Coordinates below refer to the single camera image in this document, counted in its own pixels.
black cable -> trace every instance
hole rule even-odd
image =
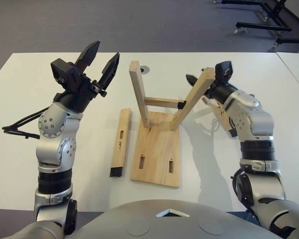
[[[15,122],[14,124],[10,125],[10,126],[4,126],[2,127],[2,130],[4,133],[8,133],[8,134],[12,134],[12,135],[19,135],[19,136],[24,136],[25,138],[36,138],[36,139],[40,139],[40,135],[35,134],[35,133],[27,133],[21,130],[18,130],[19,127],[39,118],[41,116],[41,114],[43,112],[45,112],[47,108],[44,108],[36,113],[33,113],[27,117],[24,117],[22,119],[20,119],[19,121]]]

wooden plank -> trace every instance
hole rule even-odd
[[[153,98],[153,97],[145,97],[145,105],[147,106],[159,106],[166,108],[178,108],[178,104],[184,104],[185,101],[179,100],[171,100],[171,99],[163,99],[163,98]]]
[[[149,110],[144,102],[145,90],[143,85],[140,63],[138,61],[131,61],[129,72],[130,72],[130,77],[132,80],[132,85],[134,88],[136,100],[138,102],[138,106],[140,109],[143,125],[145,127],[149,127],[150,125],[150,120],[148,116]]]
[[[172,121],[170,122],[170,130],[176,130],[180,123],[185,119],[191,109],[195,106],[195,104],[199,101],[199,99],[204,95],[206,90],[210,87],[210,85],[215,80],[215,71],[213,68],[205,68],[205,70],[201,73],[195,85],[189,92],[186,97],[186,104],[183,109],[178,110]]]
[[[202,100],[206,105],[212,107],[213,112],[223,129],[228,131],[232,137],[236,137],[237,131],[234,125],[231,123],[231,119],[229,118],[228,114],[223,110],[223,105],[216,100],[215,102],[217,105],[211,104],[210,99],[206,96],[203,96]]]
[[[128,145],[131,109],[121,109],[110,177],[121,177]]]
[[[179,187],[179,129],[169,130],[173,114],[149,112],[140,124],[131,180]]]

rectangular slot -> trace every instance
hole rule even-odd
[[[141,156],[139,169],[144,168],[144,161],[145,161],[145,157]]]
[[[169,161],[169,165],[168,165],[168,171],[170,173],[173,173],[173,165],[174,165],[174,162],[170,160]]]

wooden leg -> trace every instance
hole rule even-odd
[[[145,105],[147,106],[159,106],[159,107],[166,107],[166,108],[181,109],[183,108],[184,104],[185,101],[145,97]]]
[[[196,81],[195,85],[187,95],[185,101],[186,104],[183,109],[178,110],[173,120],[170,122],[170,130],[176,130],[180,123],[185,119],[191,109],[199,101],[199,99],[204,95],[206,90],[215,80],[215,71],[213,68],[205,68],[201,73],[200,77]]]
[[[145,105],[145,90],[143,85],[143,79],[141,74],[140,63],[138,61],[132,61],[130,64],[130,77],[132,80],[132,85],[134,88],[136,100],[139,105],[141,118],[144,127],[149,127],[150,120],[149,120],[149,110],[148,107]]]
[[[130,126],[131,109],[122,109],[111,165],[110,177],[121,177],[125,161]]]

metal stand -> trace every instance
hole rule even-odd
[[[255,29],[265,29],[265,30],[274,30],[274,31],[291,31],[290,28],[280,17],[279,13],[285,6],[285,2],[287,0],[281,0],[279,3],[275,5],[274,8],[271,8],[266,2],[263,1],[243,1],[243,0],[223,0],[222,4],[241,4],[241,5],[259,5],[261,7],[260,11],[265,11],[267,16],[264,19],[264,22],[268,22],[271,18],[277,26],[265,25],[265,24],[255,24],[249,22],[237,22],[236,29],[234,34],[238,33],[240,28],[244,28],[244,31],[247,32],[247,28],[255,28]]]
[[[279,37],[279,38],[277,38],[276,42],[274,43],[273,48],[276,48],[277,46],[279,46],[283,43],[299,43],[299,38],[292,38],[292,37],[282,38],[282,37]]]

